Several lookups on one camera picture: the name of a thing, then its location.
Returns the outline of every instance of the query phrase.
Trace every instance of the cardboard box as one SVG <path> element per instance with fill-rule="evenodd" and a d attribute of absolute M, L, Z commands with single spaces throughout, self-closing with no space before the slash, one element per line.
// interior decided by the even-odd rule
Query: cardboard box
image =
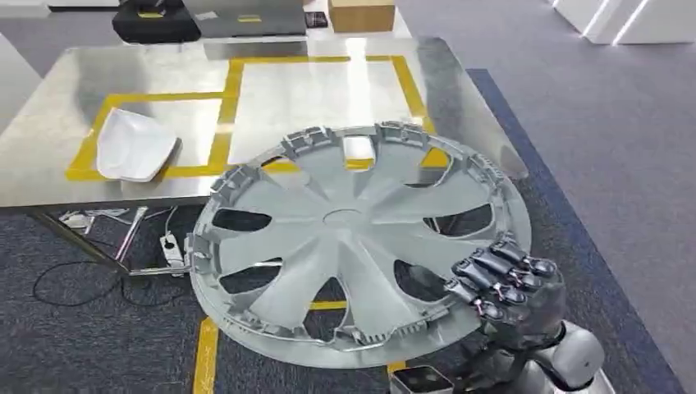
<path fill-rule="evenodd" d="M 390 31 L 394 0 L 329 0 L 328 14 L 337 33 Z"/>

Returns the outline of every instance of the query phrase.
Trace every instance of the table leg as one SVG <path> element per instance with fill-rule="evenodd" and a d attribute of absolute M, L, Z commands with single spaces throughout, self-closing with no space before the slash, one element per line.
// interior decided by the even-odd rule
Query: table leg
<path fill-rule="evenodd" d="M 47 229 L 52 231 L 57 236 L 61 237 L 63 240 L 68 241 L 71 244 L 80 248 L 83 252 L 85 252 L 91 258 L 93 258 L 97 263 L 101 263 L 110 268 L 114 268 L 119 273 L 130 273 L 130 270 L 121 262 L 117 261 L 110 255 L 104 253 L 92 242 L 89 242 L 87 238 L 84 238 L 82 235 L 72 231 L 72 229 L 69 228 L 65 223 L 61 222 L 49 213 L 37 210 L 29 213 L 29 216 L 34 218 L 37 222 L 43 224 Z"/>

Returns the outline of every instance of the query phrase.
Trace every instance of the white wall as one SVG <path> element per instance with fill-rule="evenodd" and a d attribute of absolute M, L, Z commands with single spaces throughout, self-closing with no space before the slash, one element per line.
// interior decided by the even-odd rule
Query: white wall
<path fill-rule="evenodd" d="M 556 10 L 595 44 L 696 40 L 696 0 L 558 0 Z"/>
<path fill-rule="evenodd" d="M 49 13 L 44 0 L 0 0 L 3 18 L 44 18 Z"/>
<path fill-rule="evenodd" d="M 619 44 L 696 41 L 696 0 L 648 0 Z"/>
<path fill-rule="evenodd" d="M 5 127 L 31 96 L 41 77 L 17 52 L 15 47 L 0 34 L 0 136 Z"/>
<path fill-rule="evenodd" d="M 602 0 L 559 0 L 556 10 L 582 33 L 601 5 Z"/>

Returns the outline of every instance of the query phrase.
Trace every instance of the white bowl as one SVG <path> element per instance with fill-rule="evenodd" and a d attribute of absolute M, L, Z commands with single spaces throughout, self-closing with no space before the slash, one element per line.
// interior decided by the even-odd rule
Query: white bowl
<path fill-rule="evenodd" d="M 108 179 L 151 181 L 176 144 L 153 118 L 114 108 L 97 139 L 97 170 Z"/>

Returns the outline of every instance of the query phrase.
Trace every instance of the hubcap center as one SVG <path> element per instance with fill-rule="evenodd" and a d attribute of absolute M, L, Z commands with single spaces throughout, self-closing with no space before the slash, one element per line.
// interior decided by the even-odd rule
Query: hubcap center
<path fill-rule="evenodd" d="M 357 209 L 337 209 L 324 216 L 324 224 L 329 227 L 353 227 L 364 220 L 364 215 Z"/>

